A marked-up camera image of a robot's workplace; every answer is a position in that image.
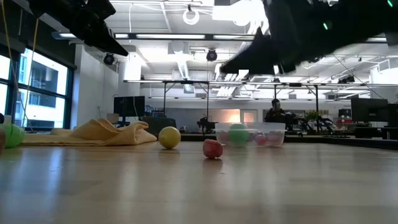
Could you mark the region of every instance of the towel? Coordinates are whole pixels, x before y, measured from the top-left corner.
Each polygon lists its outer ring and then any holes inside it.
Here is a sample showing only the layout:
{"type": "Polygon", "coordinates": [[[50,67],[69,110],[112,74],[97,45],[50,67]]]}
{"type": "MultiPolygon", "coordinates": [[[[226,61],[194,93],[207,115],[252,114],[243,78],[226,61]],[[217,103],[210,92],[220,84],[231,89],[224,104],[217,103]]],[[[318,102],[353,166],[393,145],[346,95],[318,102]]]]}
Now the towel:
{"type": "Polygon", "coordinates": [[[135,122],[115,128],[107,119],[92,119],[74,130],[53,129],[50,134],[26,134],[25,146],[133,146],[156,141],[144,129],[148,124],[135,122]]]}

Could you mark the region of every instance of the man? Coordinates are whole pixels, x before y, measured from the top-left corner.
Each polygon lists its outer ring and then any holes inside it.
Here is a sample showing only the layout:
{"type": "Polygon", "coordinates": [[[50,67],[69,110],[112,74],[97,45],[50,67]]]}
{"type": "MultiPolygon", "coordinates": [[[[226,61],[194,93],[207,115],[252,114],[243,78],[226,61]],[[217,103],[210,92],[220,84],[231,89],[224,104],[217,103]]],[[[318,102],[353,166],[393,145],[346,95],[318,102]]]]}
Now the man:
{"type": "Polygon", "coordinates": [[[268,111],[264,122],[285,123],[285,111],[280,108],[278,99],[272,100],[272,108],[268,111]]]}

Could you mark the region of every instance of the monitor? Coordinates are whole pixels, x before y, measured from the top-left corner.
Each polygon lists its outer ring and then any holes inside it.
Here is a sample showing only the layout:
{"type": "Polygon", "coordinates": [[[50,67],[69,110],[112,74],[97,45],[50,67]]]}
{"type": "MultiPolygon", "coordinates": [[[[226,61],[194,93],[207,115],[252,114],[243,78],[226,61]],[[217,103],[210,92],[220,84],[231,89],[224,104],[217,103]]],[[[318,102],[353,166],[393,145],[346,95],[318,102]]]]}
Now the monitor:
{"type": "Polygon", "coordinates": [[[388,121],[388,101],[383,99],[352,98],[353,121],[388,121]]]}
{"type": "Polygon", "coordinates": [[[338,117],[341,118],[350,118],[351,117],[351,109],[340,109],[338,110],[338,117]]]}
{"type": "Polygon", "coordinates": [[[113,101],[113,113],[117,113],[121,117],[145,116],[145,97],[115,97],[113,101]]]}

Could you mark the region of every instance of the plastic container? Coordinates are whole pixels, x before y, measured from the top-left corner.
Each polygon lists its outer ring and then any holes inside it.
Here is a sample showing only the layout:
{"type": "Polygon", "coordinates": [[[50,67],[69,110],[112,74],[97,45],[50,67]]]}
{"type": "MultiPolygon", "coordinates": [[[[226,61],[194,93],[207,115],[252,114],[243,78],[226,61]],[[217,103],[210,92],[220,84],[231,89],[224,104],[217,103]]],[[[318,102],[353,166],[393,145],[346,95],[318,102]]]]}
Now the plastic container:
{"type": "Polygon", "coordinates": [[[217,141],[232,147],[281,146],[284,123],[216,123],[217,141]]]}

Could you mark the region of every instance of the ball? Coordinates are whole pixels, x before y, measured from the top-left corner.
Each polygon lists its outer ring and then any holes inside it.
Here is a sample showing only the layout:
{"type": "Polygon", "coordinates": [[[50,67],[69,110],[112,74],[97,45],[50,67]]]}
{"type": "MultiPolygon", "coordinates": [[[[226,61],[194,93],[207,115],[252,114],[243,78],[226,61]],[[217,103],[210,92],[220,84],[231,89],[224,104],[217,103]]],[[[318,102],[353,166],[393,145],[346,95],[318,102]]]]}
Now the ball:
{"type": "Polygon", "coordinates": [[[180,131],[175,127],[166,127],[159,133],[159,143],[166,149],[172,149],[181,142],[180,131]]]}
{"type": "Polygon", "coordinates": [[[0,126],[0,156],[2,152],[6,148],[6,132],[5,130],[0,126]]]}
{"type": "Polygon", "coordinates": [[[244,146],[249,139],[249,132],[243,124],[233,124],[228,131],[228,139],[237,146],[244,146]]]}
{"type": "Polygon", "coordinates": [[[268,141],[271,145],[276,146],[279,145],[283,138],[283,132],[280,131],[271,131],[268,134],[268,141]]]}
{"type": "Polygon", "coordinates": [[[259,134],[254,138],[254,141],[258,146],[265,146],[267,144],[268,139],[267,137],[259,134]]]}
{"type": "Polygon", "coordinates": [[[25,132],[14,124],[0,124],[0,127],[6,133],[6,149],[11,149],[20,145],[24,138],[25,132]]]}
{"type": "Polygon", "coordinates": [[[203,155],[209,159],[221,157],[223,155],[223,146],[218,141],[206,139],[203,143],[203,155]]]}

